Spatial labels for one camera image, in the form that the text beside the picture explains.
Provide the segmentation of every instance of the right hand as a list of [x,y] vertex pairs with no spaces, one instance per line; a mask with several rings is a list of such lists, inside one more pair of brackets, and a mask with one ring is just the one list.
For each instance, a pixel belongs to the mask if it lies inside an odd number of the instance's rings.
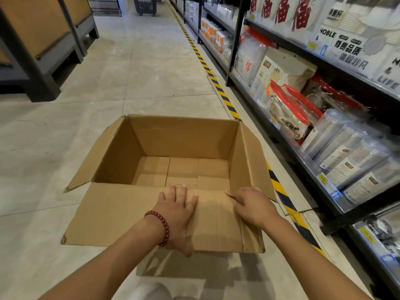
[[243,187],[225,193],[236,200],[234,207],[240,217],[264,231],[269,222],[282,219],[275,205],[258,187]]

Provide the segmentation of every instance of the red chinese character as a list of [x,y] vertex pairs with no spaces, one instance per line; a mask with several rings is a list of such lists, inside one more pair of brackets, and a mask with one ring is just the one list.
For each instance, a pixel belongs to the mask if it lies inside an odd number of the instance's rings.
[[247,71],[247,72],[249,72],[250,66],[251,66],[250,61],[247,61],[247,63],[246,63],[246,71]]
[[300,0],[297,6],[296,13],[293,17],[292,31],[295,29],[306,28],[308,23],[308,18],[310,17],[311,7],[308,7],[310,0]]
[[255,12],[257,7],[257,0],[251,0],[250,1],[250,11]]
[[272,9],[272,2],[271,0],[265,0],[263,4],[263,9],[262,9],[262,17],[263,18],[269,18],[271,16],[271,9]]
[[290,5],[289,0],[280,0],[278,10],[275,16],[275,23],[282,23],[286,21],[287,12],[289,11]]

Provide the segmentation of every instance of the forearm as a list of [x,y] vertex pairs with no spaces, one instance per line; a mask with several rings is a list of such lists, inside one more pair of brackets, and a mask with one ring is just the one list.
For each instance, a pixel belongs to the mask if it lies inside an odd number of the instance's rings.
[[161,222],[148,216],[39,299],[111,299],[125,278],[163,238]]
[[310,300],[370,298],[281,218],[264,231],[283,253]]

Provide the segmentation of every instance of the cardboard box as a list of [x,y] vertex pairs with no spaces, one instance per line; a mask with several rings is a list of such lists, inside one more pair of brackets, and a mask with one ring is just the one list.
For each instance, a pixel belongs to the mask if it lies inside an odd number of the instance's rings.
[[64,244],[109,246],[151,210],[160,191],[186,184],[199,201],[186,229],[195,250],[264,252],[261,231],[234,211],[226,189],[258,186],[275,199],[261,144],[235,120],[128,115],[94,143],[66,191],[92,182]]

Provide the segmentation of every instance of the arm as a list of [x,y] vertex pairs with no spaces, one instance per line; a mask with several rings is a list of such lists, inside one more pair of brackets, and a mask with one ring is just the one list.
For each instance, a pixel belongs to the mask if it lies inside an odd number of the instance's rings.
[[277,245],[310,300],[371,300],[282,218],[258,188],[226,191],[244,220],[258,226]]
[[[197,196],[186,204],[186,187],[171,186],[165,197],[158,195],[153,210],[160,213],[170,229],[168,247],[185,256],[193,253],[192,243],[185,237],[185,229],[197,205]],[[122,237],[54,286],[39,300],[49,299],[111,299],[126,277],[159,243],[165,229],[162,222],[148,215],[134,224]]]

